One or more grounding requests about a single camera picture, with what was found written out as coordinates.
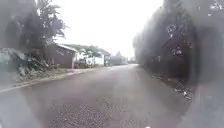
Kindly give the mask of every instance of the road edge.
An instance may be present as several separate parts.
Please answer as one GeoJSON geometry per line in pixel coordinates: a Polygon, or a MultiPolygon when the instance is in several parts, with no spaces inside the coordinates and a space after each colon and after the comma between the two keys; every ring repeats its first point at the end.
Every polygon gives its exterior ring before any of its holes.
{"type": "Polygon", "coordinates": [[[63,78],[69,77],[69,76],[78,75],[78,74],[91,72],[91,71],[96,71],[96,70],[97,69],[84,70],[84,71],[78,71],[78,72],[69,72],[69,73],[60,74],[60,75],[57,75],[57,76],[54,76],[54,77],[47,77],[47,78],[41,78],[41,79],[26,81],[26,82],[22,82],[22,83],[11,84],[11,85],[9,85],[11,87],[0,90],[0,94],[8,92],[8,91],[15,90],[15,89],[19,89],[19,88],[24,88],[24,87],[27,87],[27,86],[32,86],[32,85],[36,85],[36,84],[43,83],[43,82],[48,82],[48,81],[60,80],[60,79],[63,79],[63,78]]]}

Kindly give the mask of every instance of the foliage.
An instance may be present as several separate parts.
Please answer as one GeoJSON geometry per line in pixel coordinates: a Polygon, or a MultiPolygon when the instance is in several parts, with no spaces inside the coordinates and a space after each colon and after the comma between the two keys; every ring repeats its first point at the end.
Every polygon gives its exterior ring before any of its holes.
{"type": "Polygon", "coordinates": [[[48,68],[46,45],[54,43],[52,39],[56,36],[65,36],[65,24],[58,18],[58,8],[59,6],[52,5],[50,0],[39,0],[38,5],[25,18],[18,16],[8,23],[5,31],[7,46],[19,50],[25,56],[21,59],[17,53],[11,54],[19,73],[21,67],[25,69],[25,74],[29,74],[33,69],[48,68]]]}
{"type": "Polygon", "coordinates": [[[218,0],[165,0],[133,42],[136,59],[165,77],[211,77],[222,64],[223,21],[218,0]]]}
{"type": "Polygon", "coordinates": [[[137,61],[163,76],[188,79],[197,42],[190,15],[180,1],[164,2],[149,24],[134,40],[137,61]]]}

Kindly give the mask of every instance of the sky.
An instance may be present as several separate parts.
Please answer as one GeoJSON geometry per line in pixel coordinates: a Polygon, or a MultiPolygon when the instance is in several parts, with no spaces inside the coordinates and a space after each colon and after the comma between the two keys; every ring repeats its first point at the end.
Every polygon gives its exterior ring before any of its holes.
{"type": "Polygon", "coordinates": [[[69,26],[57,43],[95,45],[133,57],[133,38],[163,0],[54,0],[69,26]]]}

